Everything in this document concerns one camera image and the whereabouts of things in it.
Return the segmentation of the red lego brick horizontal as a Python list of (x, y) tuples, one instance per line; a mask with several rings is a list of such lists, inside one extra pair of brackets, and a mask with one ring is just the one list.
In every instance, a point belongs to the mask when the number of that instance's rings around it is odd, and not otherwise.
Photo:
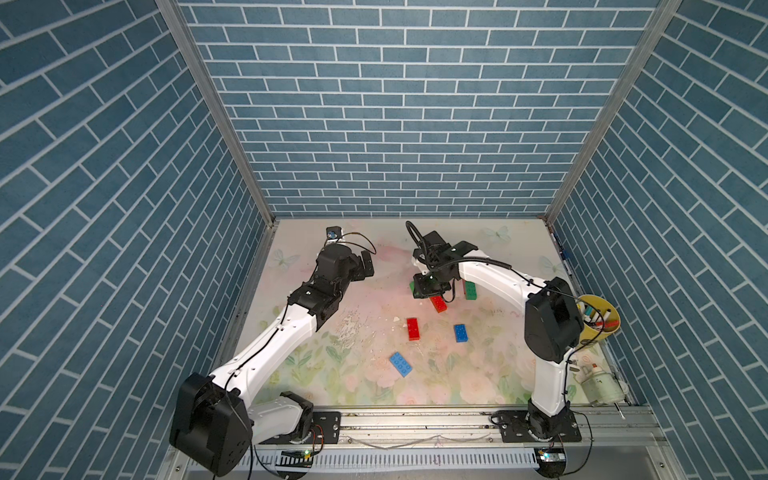
[(437, 313), (443, 313), (447, 310), (447, 303), (442, 296), (431, 297), (430, 302)]

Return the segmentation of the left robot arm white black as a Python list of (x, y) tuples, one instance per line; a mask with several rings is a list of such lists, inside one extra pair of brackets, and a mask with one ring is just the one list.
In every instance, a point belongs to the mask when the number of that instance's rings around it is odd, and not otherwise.
[(258, 443), (311, 434), (314, 405), (286, 391), (256, 404), (255, 397), (290, 354), (335, 314), (353, 282), (372, 277), (372, 253), (341, 241), (323, 246), (310, 278), (290, 293), (275, 321), (244, 350), (211, 373), (193, 373), (180, 385), (169, 443), (213, 475), (229, 474)]

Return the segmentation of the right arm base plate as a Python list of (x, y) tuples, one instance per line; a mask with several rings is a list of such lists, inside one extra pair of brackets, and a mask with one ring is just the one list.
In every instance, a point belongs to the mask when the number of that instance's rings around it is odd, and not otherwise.
[(578, 443), (582, 434), (574, 413), (565, 409), (553, 419), (531, 414), (527, 410), (499, 410), (489, 416), (504, 443)]

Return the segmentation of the small blue lego brick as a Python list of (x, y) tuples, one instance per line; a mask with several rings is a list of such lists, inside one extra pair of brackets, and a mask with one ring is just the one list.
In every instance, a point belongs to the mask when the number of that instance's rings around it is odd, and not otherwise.
[(469, 340), (467, 329), (464, 324), (454, 325), (453, 330), (454, 330), (455, 340), (457, 343), (466, 343)]

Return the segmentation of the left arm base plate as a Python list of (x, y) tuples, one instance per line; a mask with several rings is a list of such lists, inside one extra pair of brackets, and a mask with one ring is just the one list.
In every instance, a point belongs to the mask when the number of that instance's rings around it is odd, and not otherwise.
[(302, 414), (297, 426), (287, 435), (294, 444), (330, 443), (337, 444), (342, 415), (337, 410), (314, 411)]

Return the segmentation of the long green lego brick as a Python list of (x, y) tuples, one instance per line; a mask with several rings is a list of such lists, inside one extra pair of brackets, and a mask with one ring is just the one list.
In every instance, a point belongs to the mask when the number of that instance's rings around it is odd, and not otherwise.
[(478, 299), (477, 287), (474, 282), (464, 280), (463, 290), (465, 299), (468, 301), (476, 301)]

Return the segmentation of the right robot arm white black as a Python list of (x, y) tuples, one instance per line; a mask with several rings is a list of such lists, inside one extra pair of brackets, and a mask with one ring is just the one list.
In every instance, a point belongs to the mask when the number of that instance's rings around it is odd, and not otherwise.
[(569, 283), (524, 274), (510, 264), (487, 256), (476, 245), (455, 245), (431, 231), (422, 234), (411, 221), (406, 231), (414, 241), (415, 298), (440, 298), (461, 281), (489, 290), (524, 314), (523, 336), (535, 356), (534, 388), (528, 400), (527, 423), (532, 436), (550, 440), (570, 424), (567, 398), (568, 361), (576, 352), (584, 320)]

